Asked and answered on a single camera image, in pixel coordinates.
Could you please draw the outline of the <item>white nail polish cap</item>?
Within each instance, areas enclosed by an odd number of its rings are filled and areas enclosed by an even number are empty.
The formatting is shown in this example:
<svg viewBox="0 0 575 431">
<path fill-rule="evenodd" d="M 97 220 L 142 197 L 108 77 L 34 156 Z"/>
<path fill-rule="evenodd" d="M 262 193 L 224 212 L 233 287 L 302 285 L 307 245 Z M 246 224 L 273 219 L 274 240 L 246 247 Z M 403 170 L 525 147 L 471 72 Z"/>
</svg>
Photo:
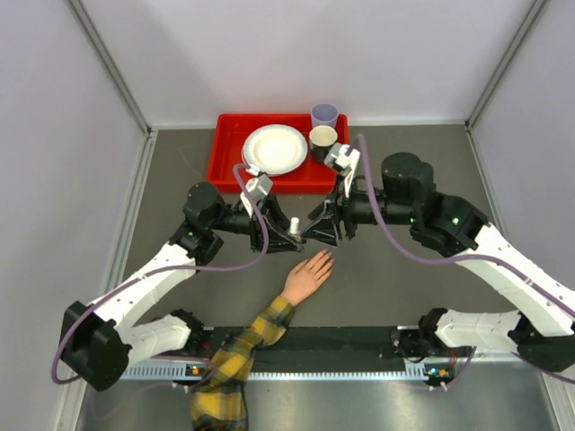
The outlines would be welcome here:
<svg viewBox="0 0 575 431">
<path fill-rule="evenodd" d="M 288 232 L 290 235 L 299 236 L 300 235 L 300 219 L 296 216 L 290 218 L 290 225 Z"/>
</svg>

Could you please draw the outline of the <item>yellow plaid sleeve forearm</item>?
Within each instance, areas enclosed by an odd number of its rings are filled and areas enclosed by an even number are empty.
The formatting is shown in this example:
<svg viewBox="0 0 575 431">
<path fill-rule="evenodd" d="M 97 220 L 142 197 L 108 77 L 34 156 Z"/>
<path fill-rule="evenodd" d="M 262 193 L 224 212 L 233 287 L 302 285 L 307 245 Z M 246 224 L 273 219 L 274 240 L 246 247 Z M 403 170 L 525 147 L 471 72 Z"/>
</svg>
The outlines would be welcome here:
<svg viewBox="0 0 575 431">
<path fill-rule="evenodd" d="M 246 430 L 249 416 L 244 388 L 255 353 L 286 333 L 295 307 L 277 297 L 242 333 L 226 341 L 214 354 L 214 373 L 190 397 L 194 430 Z"/>
</svg>

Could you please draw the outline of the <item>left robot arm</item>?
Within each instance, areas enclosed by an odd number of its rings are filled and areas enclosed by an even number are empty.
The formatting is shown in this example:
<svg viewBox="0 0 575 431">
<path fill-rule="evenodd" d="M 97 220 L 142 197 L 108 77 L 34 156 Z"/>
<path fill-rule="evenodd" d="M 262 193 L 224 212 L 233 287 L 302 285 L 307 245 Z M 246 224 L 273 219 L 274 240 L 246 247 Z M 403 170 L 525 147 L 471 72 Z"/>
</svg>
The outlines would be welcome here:
<svg viewBox="0 0 575 431">
<path fill-rule="evenodd" d="M 253 178 L 230 206 L 213 184 L 192 186 L 183 222 L 152 259 L 108 294 L 67 307 L 57 361 L 94 390 L 105 391 L 131 366 L 154 356 L 176 350 L 198 354 L 204 336 L 191 313 L 176 310 L 147 324 L 139 320 L 180 283 L 215 271 L 210 263 L 223 246 L 220 231 L 246 235 L 260 255 L 303 251 L 298 218 L 283 214 L 270 188 L 268 177 Z"/>
</svg>

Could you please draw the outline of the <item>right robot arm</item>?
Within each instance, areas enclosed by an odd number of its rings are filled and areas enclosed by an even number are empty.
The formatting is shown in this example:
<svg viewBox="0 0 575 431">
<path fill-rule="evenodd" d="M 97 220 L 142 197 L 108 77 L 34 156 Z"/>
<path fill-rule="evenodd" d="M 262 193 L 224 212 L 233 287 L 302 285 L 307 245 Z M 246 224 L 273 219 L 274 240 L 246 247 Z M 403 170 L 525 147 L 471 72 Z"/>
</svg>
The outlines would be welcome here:
<svg viewBox="0 0 575 431">
<path fill-rule="evenodd" d="M 514 304 L 512 312 L 466 313 L 435 308 L 422 316 L 420 347 L 409 356 L 437 356 L 449 347 L 509 351 L 546 372 L 574 365 L 574 293 L 515 249 L 488 217 L 464 198 L 440 193 L 432 167 L 396 153 L 381 163 L 383 187 L 357 186 L 359 152 L 336 145 L 324 164 L 337 173 L 303 235 L 333 246 L 361 224 L 407 225 L 411 238 L 439 254 L 436 264 L 468 269 Z"/>
</svg>

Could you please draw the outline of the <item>mannequin hand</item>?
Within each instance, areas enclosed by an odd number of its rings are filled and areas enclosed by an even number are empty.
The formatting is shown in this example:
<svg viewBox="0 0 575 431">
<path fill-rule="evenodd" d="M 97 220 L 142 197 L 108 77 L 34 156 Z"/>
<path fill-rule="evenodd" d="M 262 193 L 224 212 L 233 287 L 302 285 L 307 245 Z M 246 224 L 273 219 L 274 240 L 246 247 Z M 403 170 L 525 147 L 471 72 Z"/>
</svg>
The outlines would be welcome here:
<svg viewBox="0 0 575 431">
<path fill-rule="evenodd" d="M 333 262 L 327 250 L 300 262 L 288 273 L 280 296 L 294 306 L 302 303 L 330 277 Z"/>
</svg>

